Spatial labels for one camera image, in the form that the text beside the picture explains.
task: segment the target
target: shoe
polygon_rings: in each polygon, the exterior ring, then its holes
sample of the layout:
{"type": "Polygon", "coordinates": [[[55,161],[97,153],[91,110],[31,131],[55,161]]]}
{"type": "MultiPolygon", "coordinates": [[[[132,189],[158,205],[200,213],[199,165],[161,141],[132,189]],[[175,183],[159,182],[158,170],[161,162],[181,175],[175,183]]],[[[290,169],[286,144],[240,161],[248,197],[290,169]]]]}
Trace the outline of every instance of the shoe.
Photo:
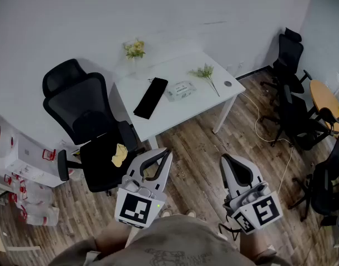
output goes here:
{"type": "Polygon", "coordinates": [[[173,212],[170,209],[165,209],[165,210],[163,210],[163,212],[160,215],[160,217],[164,218],[164,217],[169,217],[171,215],[173,215],[173,212]]]}
{"type": "Polygon", "coordinates": [[[193,218],[196,218],[196,213],[193,209],[190,209],[188,210],[186,213],[185,213],[186,216],[189,216],[189,217],[193,217],[193,218]]]}

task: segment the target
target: crumpled yellow cloth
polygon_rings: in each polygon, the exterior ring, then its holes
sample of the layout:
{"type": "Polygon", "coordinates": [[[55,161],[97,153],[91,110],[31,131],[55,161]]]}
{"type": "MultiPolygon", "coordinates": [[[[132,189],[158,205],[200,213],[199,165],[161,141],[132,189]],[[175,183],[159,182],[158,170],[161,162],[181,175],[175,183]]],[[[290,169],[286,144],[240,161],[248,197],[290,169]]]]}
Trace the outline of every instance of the crumpled yellow cloth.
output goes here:
{"type": "Polygon", "coordinates": [[[116,167],[120,167],[123,163],[123,161],[127,157],[127,149],[122,144],[117,144],[116,146],[116,155],[113,156],[112,162],[116,167]]]}

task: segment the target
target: power cord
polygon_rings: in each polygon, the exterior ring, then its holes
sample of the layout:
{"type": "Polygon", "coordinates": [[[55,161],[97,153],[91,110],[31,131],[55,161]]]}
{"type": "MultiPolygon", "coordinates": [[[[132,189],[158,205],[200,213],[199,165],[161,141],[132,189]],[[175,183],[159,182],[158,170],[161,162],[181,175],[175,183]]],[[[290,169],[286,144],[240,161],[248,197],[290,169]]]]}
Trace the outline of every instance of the power cord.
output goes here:
{"type": "MultiPolygon", "coordinates": [[[[262,139],[263,141],[265,141],[265,142],[274,142],[274,140],[265,140],[265,139],[263,139],[261,136],[258,135],[258,133],[257,133],[257,122],[258,122],[258,120],[259,120],[259,118],[260,118],[260,117],[259,117],[259,108],[258,108],[258,106],[254,103],[254,101],[252,101],[248,96],[246,96],[245,94],[242,94],[242,95],[245,96],[246,98],[248,98],[248,99],[256,106],[256,108],[257,108],[257,111],[258,111],[258,118],[257,118],[256,122],[254,123],[254,129],[255,129],[255,132],[256,132],[257,136],[258,136],[260,139],[262,139]]],[[[292,143],[290,143],[290,142],[289,142],[287,139],[285,139],[285,138],[278,139],[278,141],[282,141],[282,140],[285,140],[285,141],[288,142],[290,145],[292,145],[292,143]]],[[[293,149],[293,147],[291,147],[290,158],[289,158],[289,160],[288,160],[288,162],[287,162],[287,164],[286,164],[284,173],[282,174],[282,177],[281,177],[281,181],[280,181],[279,189],[278,189],[278,195],[279,195],[279,192],[280,192],[280,188],[281,188],[282,182],[283,182],[283,180],[284,180],[285,172],[286,172],[287,167],[288,167],[288,165],[289,165],[289,163],[290,163],[290,161],[291,161],[292,149],[293,149]]]]}

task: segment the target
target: black rectangular object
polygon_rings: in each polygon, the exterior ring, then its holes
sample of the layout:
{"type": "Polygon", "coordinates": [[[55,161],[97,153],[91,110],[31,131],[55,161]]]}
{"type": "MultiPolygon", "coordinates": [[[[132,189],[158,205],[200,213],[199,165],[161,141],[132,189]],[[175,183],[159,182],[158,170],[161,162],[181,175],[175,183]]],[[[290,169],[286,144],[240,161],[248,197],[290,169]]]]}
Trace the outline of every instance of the black rectangular object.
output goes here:
{"type": "Polygon", "coordinates": [[[134,114],[149,119],[157,106],[158,101],[167,87],[168,81],[160,78],[154,78],[139,105],[134,110],[134,114]]]}

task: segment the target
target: wall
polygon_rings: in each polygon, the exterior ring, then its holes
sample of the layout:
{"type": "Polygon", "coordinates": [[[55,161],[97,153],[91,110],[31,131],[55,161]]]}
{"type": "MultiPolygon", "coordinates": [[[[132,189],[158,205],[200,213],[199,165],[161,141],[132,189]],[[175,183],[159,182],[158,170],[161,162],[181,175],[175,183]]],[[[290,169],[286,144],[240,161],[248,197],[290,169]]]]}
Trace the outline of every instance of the wall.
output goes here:
{"type": "Polygon", "coordinates": [[[42,78],[55,65],[78,58],[110,91],[127,70],[122,43],[138,37],[144,64],[200,48],[239,76],[276,58],[277,33],[300,28],[306,1],[0,0],[0,114],[50,147],[70,141],[42,107],[42,78]]]}
{"type": "MultiPolygon", "coordinates": [[[[339,87],[339,0],[311,0],[301,35],[300,72],[306,69],[335,92],[339,87]]],[[[309,93],[308,82],[304,83],[309,93]]]]}

